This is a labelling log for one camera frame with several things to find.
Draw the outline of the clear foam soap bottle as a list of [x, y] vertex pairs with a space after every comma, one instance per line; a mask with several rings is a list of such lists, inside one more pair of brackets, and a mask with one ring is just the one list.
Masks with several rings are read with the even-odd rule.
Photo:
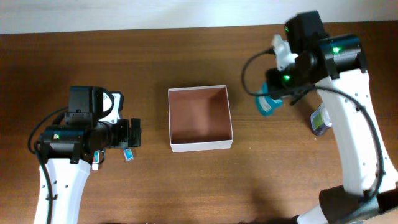
[[312, 132], [316, 136], [322, 136], [326, 131], [332, 128], [333, 124], [324, 103], [321, 103], [311, 114], [310, 124]]

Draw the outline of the blue mouthwash bottle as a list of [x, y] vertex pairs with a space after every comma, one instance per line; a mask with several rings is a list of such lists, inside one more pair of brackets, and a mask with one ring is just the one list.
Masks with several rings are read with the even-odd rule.
[[256, 96], [254, 102], [260, 114], [265, 117], [272, 115], [274, 110], [283, 105], [281, 99], [274, 100], [269, 96]]

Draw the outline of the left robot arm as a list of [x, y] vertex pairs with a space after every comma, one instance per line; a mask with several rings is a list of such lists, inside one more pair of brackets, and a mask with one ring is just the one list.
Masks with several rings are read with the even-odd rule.
[[141, 121], [122, 119], [124, 97], [97, 86], [72, 86], [68, 106], [38, 140], [28, 140], [39, 162], [40, 191], [35, 223], [76, 223], [83, 189], [108, 149], [122, 149], [127, 161], [141, 145]]

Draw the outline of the blue white toothbrush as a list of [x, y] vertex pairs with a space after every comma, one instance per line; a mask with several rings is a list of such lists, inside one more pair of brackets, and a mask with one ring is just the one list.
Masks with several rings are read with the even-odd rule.
[[123, 149], [124, 157], [127, 161], [131, 161], [134, 158], [134, 154], [130, 148]]

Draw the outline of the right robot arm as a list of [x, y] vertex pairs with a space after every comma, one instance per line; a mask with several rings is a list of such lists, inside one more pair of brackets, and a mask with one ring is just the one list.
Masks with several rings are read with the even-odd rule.
[[322, 190], [316, 207], [294, 223], [356, 223], [397, 208], [397, 171], [380, 134], [369, 88], [368, 63], [358, 36], [332, 37], [317, 11], [285, 23], [275, 36], [277, 68], [266, 73], [273, 99], [316, 91], [330, 117], [343, 183]]

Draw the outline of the teal toothpaste tube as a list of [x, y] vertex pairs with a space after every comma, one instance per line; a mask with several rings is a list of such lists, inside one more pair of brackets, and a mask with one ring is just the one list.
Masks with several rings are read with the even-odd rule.
[[99, 169], [99, 165], [100, 165], [100, 152], [95, 151], [93, 154], [93, 162], [91, 165], [91, 169], [93, 171], [97, 171]]

